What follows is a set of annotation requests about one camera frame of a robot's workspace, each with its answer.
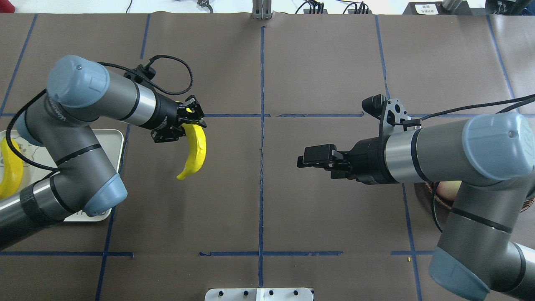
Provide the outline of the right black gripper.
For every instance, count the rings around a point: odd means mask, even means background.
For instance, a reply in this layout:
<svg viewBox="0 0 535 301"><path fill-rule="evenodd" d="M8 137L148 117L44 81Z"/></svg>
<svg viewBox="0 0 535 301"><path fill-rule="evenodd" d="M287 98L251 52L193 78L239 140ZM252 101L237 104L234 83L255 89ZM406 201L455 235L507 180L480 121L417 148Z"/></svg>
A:
<svg viewBox="0 0 535 301"><path fill-rule="evenodd" d="M312 145L298 157L297 167L324 167L334 162L331 179L356 180L367 185L397 183L387 169L379 137L361 140L351 150L340 153L333 144Z"/></svg>

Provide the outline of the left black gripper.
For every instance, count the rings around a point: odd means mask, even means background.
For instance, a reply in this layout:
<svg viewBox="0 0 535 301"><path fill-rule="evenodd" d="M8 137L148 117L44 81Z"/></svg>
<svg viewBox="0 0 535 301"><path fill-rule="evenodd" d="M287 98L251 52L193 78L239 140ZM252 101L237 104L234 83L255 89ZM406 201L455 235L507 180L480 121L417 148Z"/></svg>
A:
<svg viewBox="0 0 535 301"><path fill-rule="evenodd" d="M203 109L195 95L189 95L182 102L168 97L157 97L156 104L155 116L150 122L151 137L155 143L175 142L186 136L183 128L185 124L208 127Z"/></svg>

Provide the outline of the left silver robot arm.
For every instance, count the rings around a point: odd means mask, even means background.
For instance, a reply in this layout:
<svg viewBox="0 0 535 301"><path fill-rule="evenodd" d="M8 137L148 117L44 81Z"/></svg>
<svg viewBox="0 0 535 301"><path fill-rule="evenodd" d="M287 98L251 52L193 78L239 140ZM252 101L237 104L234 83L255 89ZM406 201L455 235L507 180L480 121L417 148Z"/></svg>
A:
<svg viewBox="0 0 535 301"><path fill-rule="evenodd" d="M17 244L71 215L95 217L120 204L127 190L91 128L101 117L151 131L155 143L187 137L182 180L197 173L206 157L204 112L198 99L170 99L152 79L152 64L129 69L75 55L59 59L46 88L25 104L5 132L8 149L39 169L50 170L1 200L1 249Z"/></svg>

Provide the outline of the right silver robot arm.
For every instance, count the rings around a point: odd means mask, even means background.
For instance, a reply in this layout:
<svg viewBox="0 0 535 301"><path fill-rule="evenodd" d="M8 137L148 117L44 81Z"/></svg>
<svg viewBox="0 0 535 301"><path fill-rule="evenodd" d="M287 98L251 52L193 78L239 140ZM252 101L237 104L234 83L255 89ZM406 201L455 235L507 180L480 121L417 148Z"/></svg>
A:
<svg viewBox="0 0 535 301"><path fill-rule="evenodd" d="M534 250L511 241L534 196L534 133L515 112L410 130L417 120L380 123L380 135L347 151L307 147L299 168L364 184L460 181L428 269L444 289L471 301L490 291L534 299Z"/></svg>

